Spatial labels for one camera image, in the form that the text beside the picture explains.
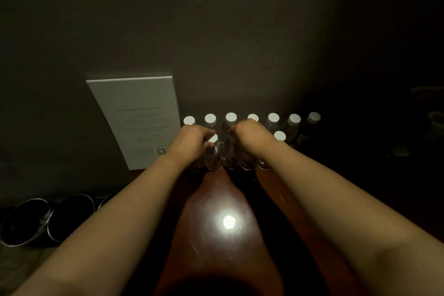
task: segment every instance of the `paper sheet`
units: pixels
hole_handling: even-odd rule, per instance
[[[130,170],[146,169],[180,130],[173,77],[88,80]]]

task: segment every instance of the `person's right arm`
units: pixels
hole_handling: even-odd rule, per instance
[[[276,171],[372,293],[444,295],[443,243],[261,124],[248,119],[233,132]]]

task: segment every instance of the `forearm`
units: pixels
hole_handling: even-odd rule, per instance
[[[37,295],[33,285],[41,287],[42,279],[71,285],[85,295],[120,294],[145,252],[182,170],[160,157],[83,223],[18,295]]]
[[[425,233],[345,178],[283,142],[270,145],[265,160],[319,229],[358,270],[384,250]]]

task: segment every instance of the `hand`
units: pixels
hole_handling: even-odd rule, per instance
[[[265,126],[251,118],[233,125],[230,133],[238,137],[245,150],[260,159],[264,158],[268,146],[276,141]]]
[[[201,125],[184,125],[169,147],[166,157],[181,168],[186,168],[192,161],[202,155],[208,147],[214,147],[211,142],[204,142],[205,137],[215,134],[214,130]]]

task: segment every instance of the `qr code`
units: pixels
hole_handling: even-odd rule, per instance
[[[164,155],[167,152],[166,148],[156,148],[156,154],[158,156]]]

